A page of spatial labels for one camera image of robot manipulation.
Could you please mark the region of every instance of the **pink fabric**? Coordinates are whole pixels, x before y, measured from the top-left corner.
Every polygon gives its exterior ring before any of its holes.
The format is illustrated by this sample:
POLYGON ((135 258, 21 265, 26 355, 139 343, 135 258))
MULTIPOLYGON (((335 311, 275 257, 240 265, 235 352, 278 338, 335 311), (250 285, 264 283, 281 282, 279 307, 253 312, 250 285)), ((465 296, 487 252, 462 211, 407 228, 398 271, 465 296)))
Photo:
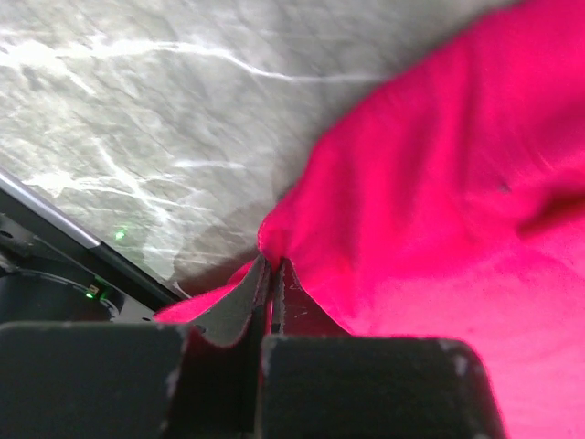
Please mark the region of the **pink fabric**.
POLYGON ((351 334, 471 344, 518 439, 585 437, 584 20, 486 17, 325 134, 259 232, 351 334))

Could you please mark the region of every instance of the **marble surface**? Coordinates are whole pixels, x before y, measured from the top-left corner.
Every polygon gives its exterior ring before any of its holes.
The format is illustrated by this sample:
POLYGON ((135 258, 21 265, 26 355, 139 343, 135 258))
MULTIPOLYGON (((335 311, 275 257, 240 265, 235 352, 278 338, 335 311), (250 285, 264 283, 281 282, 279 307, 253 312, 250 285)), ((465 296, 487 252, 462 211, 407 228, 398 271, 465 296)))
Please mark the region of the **marble surface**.
POLYGON ((0 166, 164 284, 254 253, 328 126, 510 0, 0 4, 0 166))

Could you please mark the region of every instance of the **black plastic object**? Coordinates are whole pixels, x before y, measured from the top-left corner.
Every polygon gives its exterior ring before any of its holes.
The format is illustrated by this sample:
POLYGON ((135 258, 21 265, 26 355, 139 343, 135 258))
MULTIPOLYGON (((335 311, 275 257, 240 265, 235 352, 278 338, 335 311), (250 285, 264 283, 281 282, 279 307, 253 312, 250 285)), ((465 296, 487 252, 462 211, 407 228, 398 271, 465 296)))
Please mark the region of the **black plastic object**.
POLYGON ((187 330, 153 324, 0 326, 0 438, 159 438, 167 428, 187 330))
POLYGON ((439 339, 269 336, 262 438, 505 437, 484 367, 439 339))
POLYGON ((0 277, 0 324, 10 321, 109 321, 123 295, 78 267, 34 258, 0 277))

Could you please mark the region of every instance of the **black device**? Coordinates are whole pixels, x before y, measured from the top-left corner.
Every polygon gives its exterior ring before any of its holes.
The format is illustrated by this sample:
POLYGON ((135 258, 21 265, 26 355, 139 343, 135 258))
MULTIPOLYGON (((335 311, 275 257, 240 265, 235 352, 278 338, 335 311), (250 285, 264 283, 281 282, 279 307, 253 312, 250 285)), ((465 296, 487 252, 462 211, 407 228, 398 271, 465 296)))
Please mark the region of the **black device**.
POLYGON ((187 325, 182 298, 0 171, 0 439, 505 437, 457 340, 350 337, 259 257, 187 325))

